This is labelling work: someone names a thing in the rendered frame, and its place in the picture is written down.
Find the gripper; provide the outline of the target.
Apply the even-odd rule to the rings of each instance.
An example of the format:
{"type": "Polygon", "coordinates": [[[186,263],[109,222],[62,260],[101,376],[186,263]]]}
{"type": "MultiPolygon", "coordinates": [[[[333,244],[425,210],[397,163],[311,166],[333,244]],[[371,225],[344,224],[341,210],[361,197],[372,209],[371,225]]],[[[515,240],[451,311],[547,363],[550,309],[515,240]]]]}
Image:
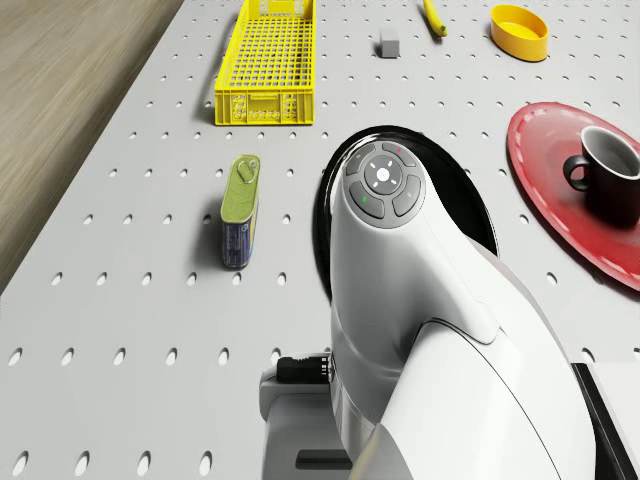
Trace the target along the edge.
{"type": "Polygon", "coordinates": [[[262,480],[347,480],[352,462],[336,427],[329,352],[283,356],[263,372],[262,480]]]}

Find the black mug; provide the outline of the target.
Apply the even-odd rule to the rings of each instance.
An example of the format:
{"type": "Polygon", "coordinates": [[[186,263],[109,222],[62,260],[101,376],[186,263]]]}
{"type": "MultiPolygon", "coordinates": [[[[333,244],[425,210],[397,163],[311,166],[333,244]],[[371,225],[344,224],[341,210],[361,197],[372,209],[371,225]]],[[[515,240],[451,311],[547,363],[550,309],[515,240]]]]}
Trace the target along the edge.
{"type": "Polygon", "coordinates": [[[562,167],[567,183],[584,192],[589,208],[621,228],[640,219],[640,154],[621,136],[588,126],[580,134],[582,152],[562,167]]]}

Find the flat-sided can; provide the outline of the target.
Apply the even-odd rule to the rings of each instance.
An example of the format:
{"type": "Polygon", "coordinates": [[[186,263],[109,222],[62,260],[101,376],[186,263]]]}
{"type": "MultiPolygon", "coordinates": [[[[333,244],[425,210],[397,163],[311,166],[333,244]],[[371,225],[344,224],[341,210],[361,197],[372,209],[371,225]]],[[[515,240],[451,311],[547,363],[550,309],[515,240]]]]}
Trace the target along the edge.
{"type": "Polygon", "coordinates": [[[260,159],[240,155],[230,168],[221,205],[223,263],[243,268],[250,260],[258,211],[260,159]]]}

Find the black plate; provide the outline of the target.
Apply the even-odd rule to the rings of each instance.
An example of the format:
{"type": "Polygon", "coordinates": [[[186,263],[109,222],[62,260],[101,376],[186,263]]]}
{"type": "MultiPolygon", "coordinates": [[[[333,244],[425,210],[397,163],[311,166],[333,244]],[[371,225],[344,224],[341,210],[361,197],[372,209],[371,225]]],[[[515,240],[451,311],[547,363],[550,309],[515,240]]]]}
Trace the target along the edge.
{"type": "Polygon", "coordinates": [[[424,165],[443,206],[460,230],[498,255],[495,230],[489,212],[462,166],[440,145],[420,132],[380,125],[361,130],[345,140],[333,153],[319,184],[313,212],[313,242],[316,266],[324,291],[332,296],[330,282],[331,192],[346,158],[357,148],[375,141],[393,141],[406,147],[424,165]]]}

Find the yellow basket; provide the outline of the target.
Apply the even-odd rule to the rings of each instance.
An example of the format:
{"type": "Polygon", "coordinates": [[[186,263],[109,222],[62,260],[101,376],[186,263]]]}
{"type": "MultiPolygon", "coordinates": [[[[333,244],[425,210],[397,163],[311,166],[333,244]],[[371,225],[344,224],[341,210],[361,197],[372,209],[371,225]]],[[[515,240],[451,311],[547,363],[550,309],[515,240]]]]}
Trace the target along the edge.
{"type": "Polygon", "coordinates": [[[215,123],[313,123],[315,26],[315,0],[244,0],[215,82],[215,123]]]}

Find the red plate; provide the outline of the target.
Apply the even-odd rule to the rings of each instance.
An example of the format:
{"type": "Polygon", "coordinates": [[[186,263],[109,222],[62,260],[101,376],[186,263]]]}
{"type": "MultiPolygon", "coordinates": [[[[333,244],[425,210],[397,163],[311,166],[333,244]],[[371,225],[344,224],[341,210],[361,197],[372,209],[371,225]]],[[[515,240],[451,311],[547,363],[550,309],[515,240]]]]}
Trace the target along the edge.
{"type": "Polygon", "coordinates": [[[549,225],[603,273],[640,291],[640,221],[621,228],[594,214],[562,172],[565,160],[581,152],[580,133],[590,125],[622,137],[640,154],[640,142],[606,120],[569,105],[538,102],[522,107],[510,120],[510,160],[549,225]]]}

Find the grey cube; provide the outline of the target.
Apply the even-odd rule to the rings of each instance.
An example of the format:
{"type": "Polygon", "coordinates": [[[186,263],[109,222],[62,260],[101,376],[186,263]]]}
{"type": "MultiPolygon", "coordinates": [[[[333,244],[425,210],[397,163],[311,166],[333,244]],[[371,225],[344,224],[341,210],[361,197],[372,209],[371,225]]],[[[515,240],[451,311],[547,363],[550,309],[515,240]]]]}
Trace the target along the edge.
{"type": "Polygon", "coordinates": [[[376,46],[376,55],[379,58],[396,59],[400,57],[399,34],[394,28],[382,28],[379,42],[376,46]]]}

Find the banana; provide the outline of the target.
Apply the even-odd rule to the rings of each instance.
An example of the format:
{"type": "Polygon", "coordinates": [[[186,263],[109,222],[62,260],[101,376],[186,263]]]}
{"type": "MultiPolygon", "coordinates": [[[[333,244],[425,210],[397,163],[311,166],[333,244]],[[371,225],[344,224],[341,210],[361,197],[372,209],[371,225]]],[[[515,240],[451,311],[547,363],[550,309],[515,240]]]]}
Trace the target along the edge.
{"type": "Polygon", "coordinates": [[[423,0],[425,15],[432,32],[440,37],[446,37],[448,34],[446,24],[440,19],[434,0],[423,0]]]}

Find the yellow bowl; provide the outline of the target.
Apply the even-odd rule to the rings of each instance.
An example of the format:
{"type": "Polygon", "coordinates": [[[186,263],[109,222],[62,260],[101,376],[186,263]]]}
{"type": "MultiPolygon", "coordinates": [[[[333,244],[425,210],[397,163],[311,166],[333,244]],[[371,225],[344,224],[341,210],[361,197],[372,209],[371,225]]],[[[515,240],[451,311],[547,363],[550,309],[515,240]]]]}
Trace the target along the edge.
{"type": "Polygon", "coordinates": [[[527,8],[512,4],[494,6],[490,33],[499,48],[520,60],[538,62],[548,56],[549,28],[527,8]]]}

